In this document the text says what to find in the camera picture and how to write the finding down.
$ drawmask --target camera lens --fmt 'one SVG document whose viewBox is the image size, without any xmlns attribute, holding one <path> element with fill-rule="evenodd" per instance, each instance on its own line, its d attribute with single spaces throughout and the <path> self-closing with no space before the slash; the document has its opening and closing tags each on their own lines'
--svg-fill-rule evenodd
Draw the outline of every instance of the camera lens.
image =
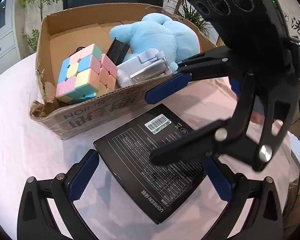
<svg viewBox="0 0 300 240">
<path fill-rule="evenodd" d="M 228 15 L 230 13 L 226 0 L 208 0 L 208 2 L 217 13 L 221 15 Z"/>
<path fill-rule="evenodd" d="M 254 3 L 252 0 L 232 0 L 234 4 L 245 12 L 251 12 L 254 8 Z"/>
<path fill-rule="evenodd" d="M 209 15 L 210 12 L 208 7 L 205 6 L 202 2 L 196 2 L 195 5 L 201 13 L 203 13 L 204 15 Z"/>
</svg>

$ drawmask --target cabinet drawer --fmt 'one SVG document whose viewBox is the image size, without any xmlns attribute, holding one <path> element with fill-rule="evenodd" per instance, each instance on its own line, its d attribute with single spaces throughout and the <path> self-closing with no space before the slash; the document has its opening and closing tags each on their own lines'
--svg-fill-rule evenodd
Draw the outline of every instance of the cabinet drawer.
<svg viewBox="0 0 300 240">
<path fill-rule="evenodd" d="M 0 58 L 0 75 L 19 61 L 16 48 Z"/>
<path fill-rule="evenodd" d="M 14 46 L 13 33 L 10 32 L 0 39 L 0 57 L 5 54 L 8 49 Z"/>
</svg>

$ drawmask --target stuffed animal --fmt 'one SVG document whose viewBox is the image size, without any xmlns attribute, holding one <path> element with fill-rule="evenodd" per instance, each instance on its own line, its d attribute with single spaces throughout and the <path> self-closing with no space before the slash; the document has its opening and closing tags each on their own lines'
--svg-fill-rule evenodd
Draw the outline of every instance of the stuffed animal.
<svg viewBox="0 0 300 240">
<path fill-rule="evenodd" d="M 200 53 L 195 32 L 161 13 L 148 14 L 141 22 L 116 26 L 111 29 L 110 37 L 130 45 L 132 54 L 127 54 L 123 61 L 148 49 L 157 49 L 164 52 L 172 71 L 177 70 L 179 61 Z"/>
</svg>

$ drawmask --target barcode sticker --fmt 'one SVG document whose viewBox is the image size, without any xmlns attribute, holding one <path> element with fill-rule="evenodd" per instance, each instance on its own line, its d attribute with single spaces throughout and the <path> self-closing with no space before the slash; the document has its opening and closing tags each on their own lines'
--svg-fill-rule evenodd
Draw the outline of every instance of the barcode sticker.
<svg viewBox="0 0 300 240">
<path fill-rule="evenodd" d="M 168 118 L 166 118 L 163 114 L 160 114 L 156 118 L 147 122 L 145 126 L 150 130 L 150 132 L 156 134 L 169 124 L 171 124 L 171 121 Z"/>
</svg>

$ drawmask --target cardboard box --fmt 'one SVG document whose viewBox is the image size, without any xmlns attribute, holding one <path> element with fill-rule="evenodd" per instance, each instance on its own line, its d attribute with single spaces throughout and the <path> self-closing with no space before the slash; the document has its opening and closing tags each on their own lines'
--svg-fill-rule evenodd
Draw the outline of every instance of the cardboard box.
<svg viewBox="0 0 300 240">
<path fill-rule="evenodd" d="M 215 47 L 188 20 L 148 4 L 98 4 L 47 15 L 42 21 L 36 55 L 36 75 L 42 100 L 30 106 L 30 117 L 61 139 L 69 139 L 129 112 L 132 107 L 145 104 L 145 93 L 169 77 L 153 78 L 71 106 L 62 105 L 54 95 L 61 63 L 77 47 L 95 43 L 102 53 L 106 53 L 112 43 L 109 32 L 114 26 L 140 21 L 154 12 L 166 14 L 193 29 L 198 35 L 201 51 Z"/>
</svg>

